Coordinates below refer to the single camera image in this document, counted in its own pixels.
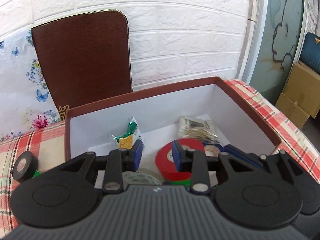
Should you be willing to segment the green cardboard box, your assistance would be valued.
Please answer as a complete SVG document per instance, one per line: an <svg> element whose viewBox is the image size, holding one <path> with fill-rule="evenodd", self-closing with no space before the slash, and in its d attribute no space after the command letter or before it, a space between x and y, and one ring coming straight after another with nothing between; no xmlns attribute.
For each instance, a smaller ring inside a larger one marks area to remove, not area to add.
<svg viewBox="0 0 320 240"><path fill-rule="evenodd" d="M34 172L33 178L38 177L38 176L41 175L41 174L42 174L42 172L36 170L36 171Z"/></svg>

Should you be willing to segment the blue cushion chair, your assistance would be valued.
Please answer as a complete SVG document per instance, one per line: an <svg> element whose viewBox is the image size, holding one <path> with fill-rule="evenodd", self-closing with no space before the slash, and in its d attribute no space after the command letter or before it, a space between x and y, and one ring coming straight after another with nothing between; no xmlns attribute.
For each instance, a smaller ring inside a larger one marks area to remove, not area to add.
<svg viewBox="0 0 320 240"><path fill-rule="evenodd" d="M320 73L320 39L313 33L307 33L304 39L300 61L316 73Z"/></svg>

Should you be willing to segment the blue tape roll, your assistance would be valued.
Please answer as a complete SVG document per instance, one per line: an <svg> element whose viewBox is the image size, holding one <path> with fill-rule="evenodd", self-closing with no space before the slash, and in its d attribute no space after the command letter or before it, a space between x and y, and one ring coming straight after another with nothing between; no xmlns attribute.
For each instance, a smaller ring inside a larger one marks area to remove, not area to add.
<svg viewBox="0 0 320 240"><path fill-rule="evenodd" d="M223 146L220 143L203 143L204 152L208 157L217 157L223 151Z"/></svg>

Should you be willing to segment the black tape roll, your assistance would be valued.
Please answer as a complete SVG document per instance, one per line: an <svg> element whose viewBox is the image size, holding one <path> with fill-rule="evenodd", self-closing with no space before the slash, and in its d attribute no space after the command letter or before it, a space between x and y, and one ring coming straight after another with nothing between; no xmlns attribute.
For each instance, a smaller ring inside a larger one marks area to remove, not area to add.
<svg viewBox="0 0 320 240"><path fill-rule="evenodd" d="M18 183L22 183L33 178L37 171L38 159L30 152L23 152L15 161L12 171L12 177Z"/></svg>

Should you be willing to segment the brown shoe box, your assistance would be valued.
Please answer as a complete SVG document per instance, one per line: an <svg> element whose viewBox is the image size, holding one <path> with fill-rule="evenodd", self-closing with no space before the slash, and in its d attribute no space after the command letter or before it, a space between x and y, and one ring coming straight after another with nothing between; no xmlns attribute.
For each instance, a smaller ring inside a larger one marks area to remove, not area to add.
<svg viewBox="0 0 320 240"><path fill-rule="evenodd" d="M111 135L120 134L134 117L142 132L140 164L155 171L156 151L177 138L181 116L208 118L219 138L246 153L270 155L280 138L231 86L218 77L164 85L116 96L68 111L65 131L67 161L91 153L106 166L114 149ZM229 153L206 157L224 192L279 192L285 181Z"/></svg>

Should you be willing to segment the cartoon painted glass door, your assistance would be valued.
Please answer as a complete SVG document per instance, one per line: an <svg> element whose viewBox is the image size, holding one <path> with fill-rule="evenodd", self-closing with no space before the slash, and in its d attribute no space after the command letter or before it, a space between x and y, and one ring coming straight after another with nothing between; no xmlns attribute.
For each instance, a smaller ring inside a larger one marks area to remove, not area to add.
<svg viewBox="0 0 320 240"><path fill-rule="evenodd" d="M304 36L318 27L319 0L249 0L237 77L272 104L283 91Z"/></svg>

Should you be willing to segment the cardboard boxes stack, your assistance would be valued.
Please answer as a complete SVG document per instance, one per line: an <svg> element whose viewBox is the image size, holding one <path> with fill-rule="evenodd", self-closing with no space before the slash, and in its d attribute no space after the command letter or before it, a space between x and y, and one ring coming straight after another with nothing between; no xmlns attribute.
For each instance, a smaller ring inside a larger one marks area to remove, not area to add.
<svg viewBox="0 0 320 240"><path fill-rule="evenodd" d="M302 62L294 63L277 109L301 129L308 118L319 113L319 86L319 74Z"/></svg>

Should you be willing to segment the green white snack packet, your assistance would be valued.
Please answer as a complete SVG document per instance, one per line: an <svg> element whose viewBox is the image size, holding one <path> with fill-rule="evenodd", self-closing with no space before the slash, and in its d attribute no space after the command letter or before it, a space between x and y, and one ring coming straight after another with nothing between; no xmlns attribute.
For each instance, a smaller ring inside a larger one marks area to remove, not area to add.
<svg viewBox="0 0 320 240"><path fill-rule="evenodd" d="M127 130L123 135L110 136L115 143L116 148L127 148L130 149L136 140L141 140L141 132L139 129L139 125L134 117L132 117L128 123Z"/></svg>

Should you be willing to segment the red tape roll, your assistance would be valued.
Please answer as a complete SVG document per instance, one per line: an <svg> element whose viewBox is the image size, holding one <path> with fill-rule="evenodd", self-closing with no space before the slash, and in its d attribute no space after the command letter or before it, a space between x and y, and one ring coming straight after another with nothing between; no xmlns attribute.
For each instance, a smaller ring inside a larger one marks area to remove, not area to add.
<svg viewBox="0 0 320 240"><path fill-rule="evenodd" d="M203 144L196 139L178 139L179 143L184 149L192 148L204 152ZM190 172L178 172L176 170L173 156L172 156L172 142L163 146L156 154L155 164L159 169L161 175L168 181L177 183L178 181L190 181Z"/></svg>

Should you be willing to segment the red plaid bed sheet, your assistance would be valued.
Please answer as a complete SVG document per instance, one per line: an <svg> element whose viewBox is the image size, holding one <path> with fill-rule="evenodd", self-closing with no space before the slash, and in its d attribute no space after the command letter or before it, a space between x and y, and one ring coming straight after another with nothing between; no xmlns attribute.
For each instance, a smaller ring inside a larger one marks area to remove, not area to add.
<svg viewBox="0 0 320 240"><path fill-rule="evenodd" d="M107 155L116 147L113 137L125 133L130 119L135 118L144 143L140 167L159 174L156 154L177 139L183 115L212 120L221 145L232 144L257 155L273 155L283 149L319 180L319 152L251 86L218 77L173 83L71 109L65 121L2 142L1 236L17 226L9 199L18 186L12 178L13 166L23 152L37 157L41 172L87 151Z"/></svg>

